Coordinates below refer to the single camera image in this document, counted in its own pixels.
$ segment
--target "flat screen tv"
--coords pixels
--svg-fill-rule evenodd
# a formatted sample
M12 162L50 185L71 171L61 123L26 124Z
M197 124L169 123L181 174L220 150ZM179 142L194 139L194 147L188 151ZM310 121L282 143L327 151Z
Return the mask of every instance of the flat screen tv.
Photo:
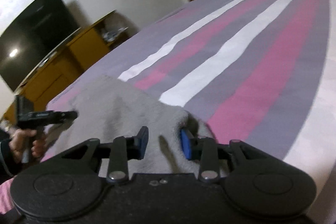
M0 75L11 90L78 28L62 0L31 3L0 36Z

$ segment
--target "pink stripe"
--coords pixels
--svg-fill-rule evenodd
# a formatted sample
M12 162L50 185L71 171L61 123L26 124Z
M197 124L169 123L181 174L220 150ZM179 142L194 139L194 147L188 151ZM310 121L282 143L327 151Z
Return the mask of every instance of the pink stripe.
M134 86L142 90L147 90L151 86L159 83L170 71L203 49L212 37L224 30L231 22L240 18L246 12L264 1L265 0L246 0L228 10L221 17L214 20L213 23L201 28L179 53L157 65L147 77L137 81Z
M54 111L64 111L64 107L67 106L67 103L76 95L80 94L80 92L81 89L79 87L73 87L67 93L59 97L57 100L53 99L53 102L50 102L48 104L47 109Z
M319 0L304 0L252 74L208 120L220 143L245 140L279 97L295 67Z
M10 193L13 179L11 178L0 185L0 214L3 215L14 208Z

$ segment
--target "dark jacket sleeve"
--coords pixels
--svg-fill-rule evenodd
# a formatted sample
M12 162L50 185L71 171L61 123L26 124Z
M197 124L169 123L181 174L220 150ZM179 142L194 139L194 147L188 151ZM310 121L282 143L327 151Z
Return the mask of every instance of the dark jacket sleeve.
M10 139L0 142L0 184L12 178L22 168L22 164L14 161L12 152L9 148Z

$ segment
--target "person's hand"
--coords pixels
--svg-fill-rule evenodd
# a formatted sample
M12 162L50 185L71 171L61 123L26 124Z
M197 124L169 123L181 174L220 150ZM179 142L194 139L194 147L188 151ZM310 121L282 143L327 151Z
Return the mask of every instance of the person's hand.
M22 160L22 155L25 150L25 143L27 137L33 137L36 135L36 130L30 129L18 129L15 131L12 140L9 142L9 148L13 153L13 158L16 163ZM33 142L31 148L32 155L35 158L39 158L44 153L45 135L43 134L39 140Z

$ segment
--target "gray towel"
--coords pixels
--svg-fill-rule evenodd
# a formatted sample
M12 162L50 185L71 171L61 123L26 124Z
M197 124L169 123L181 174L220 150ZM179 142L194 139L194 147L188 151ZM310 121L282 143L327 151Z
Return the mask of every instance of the gray towel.
M168 106L127 83L108 76L97 78L69 102L79 117L53 145L58 154L89 138L101 143L119 136L134 136L142 126L149 129L149 141L143 160L128 162L133 173L194 173L199 164L185 159L180 143L180 129L188 128L193 135L212 137L206 124L195 119L181 107ZM107 172L103 161L100 175Z

